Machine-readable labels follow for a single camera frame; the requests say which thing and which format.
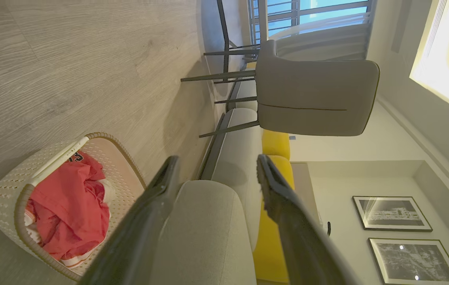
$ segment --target yellow cushion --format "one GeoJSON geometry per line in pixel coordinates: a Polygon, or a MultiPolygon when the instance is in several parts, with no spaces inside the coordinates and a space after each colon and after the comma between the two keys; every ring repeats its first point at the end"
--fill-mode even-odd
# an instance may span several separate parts
{"type": "Polygon", "coordinates": [[[256,62],[247,63],[247,68],[256,68],[256,62]]]}
{"type": "MultiPolygon", "coordinates": [[[[293,169],[289,160],[282,156],[268,156],[288,184],[294,189],[293,169]]],[[[277,224],[268,217],[261,203],[259,233],[256,249],[253,252],[256,278],[273,282],[288,283],[288,269],[280,243],[277,224]]]]}
{"type": "Polygon", "coordinates": [[[263,130],[261,143],[264,154],[279,155],[290,159],[289,134],[263,130]]]}

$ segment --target red clothing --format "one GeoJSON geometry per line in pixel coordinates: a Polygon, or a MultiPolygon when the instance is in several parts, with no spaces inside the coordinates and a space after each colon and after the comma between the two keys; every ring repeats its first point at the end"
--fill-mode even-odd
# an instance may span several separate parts
{"type": "Polygon", "coordinates": [[[110,215],[103,203],[105,189],[96,182],[105,178],[101,169],[94,158],[78,152],[31,194],[27,210],[36,216],[40,245],[56,260],[84,256],[105,239],[110,215]]]}

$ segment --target picture frame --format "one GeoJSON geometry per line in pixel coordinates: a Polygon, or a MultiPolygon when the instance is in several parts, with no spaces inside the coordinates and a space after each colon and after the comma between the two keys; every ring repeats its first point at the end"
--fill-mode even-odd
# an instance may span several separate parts
{"type": "Polygon", "coordinates": [[[449,285],[449,255],[440,240],[369,238],[385,285],[449,285]]]}
{"type": "Polygon", "coordinates": [[[353,196],[364,230],[431,232],[413,197],[353,196]]]}

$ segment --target white laundry basket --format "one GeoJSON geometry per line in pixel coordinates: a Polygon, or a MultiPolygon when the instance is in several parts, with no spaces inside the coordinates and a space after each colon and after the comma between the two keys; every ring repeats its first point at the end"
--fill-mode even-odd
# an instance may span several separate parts
{"type": "Polygon", "coordinates": [[[24,211],[38,183],[67,161],[76,151],[91,155],[103,165],[103,173],[116,189],[110,208],[107,238],[146,188],[136,164],[123,146],[111,135],[91,133],[74,142],[61,142],[36,152],[0,181],[0,229],[17,245],[68,278],[78,281],[105,242],[79,267],[68,269],[53,259],[27,234],[24,211]]]}

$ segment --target black frame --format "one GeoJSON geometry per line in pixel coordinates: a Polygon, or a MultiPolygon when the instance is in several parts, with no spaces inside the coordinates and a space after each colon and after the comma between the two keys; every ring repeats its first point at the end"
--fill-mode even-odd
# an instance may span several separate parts
{"type": "Polygon", "coordinates": [[[386,239],[386,240],[427,240],[427,241],[438,241],[439,244],[441,245],[441,247],[443,248],[444,253],[447,255],[447,259],[449,259],[449,254],[447,253],[447,250],[445,249],[443,243],[442,243],[441,240],[439,240],[439,239],[380,238],[380,237],[370,237],[370,238],[367,239],[367,242],[368,242],[368,244],[369,244],[369,248],[370,248],[370,250],[371,250],[371,252],[372,252],[372,255],[373,255],[373,257],[374,257],[374,264],[376,265],[376,269],[377,269],[377,271],[378,271],[378,273],[379,273],[379,276],[380,276],[380,278],[381,278],[381,282],[382,282],[384,285],[402,285],[402,284],[400,284],[400,283],[398,283],[398,284],[396,284],[396,283],[386,283],[386,281],[384,280],[384,276],[383,276],[383,274],[382,274],[382,272],[381,272],[381,267],[380,267],[380,265],[379,265],[379,261],[378,261],[377,256],[376,256],[376,252],[374,251],[374,247],[373,247],[372,242],[371,242],[372,239],[386,239]]]}
{"type": "Polygon", "coordinates": [[[366,231],[390,231],[390,232],[432,232],[434,229],[432,229],[432,225],[430,225],[430,222],[425,217],[425,214],[423,214],[423,211],[421,211],[420,206],[418,203],[416,203],[416,200],[412,196],[353,196],[351,197],[351,201],[354,204],[354,209],[356,210],[356,214],[358,214],[358,218],[360,219],[360,223],[362,224],[362,227],[366,231]],[[355,197],[371,197],[371,198],[411,198],[416,205],[416,207],[419,209],[420,214],[425,219],[427,226],[430,229],[381,229],[381,228],[367,228],[365,226],[365,223],[363,222],[362,215],[360,214],[360,209],[358,209],[358,205],[356,204],[356,201],[354,200],[355,197]]]}

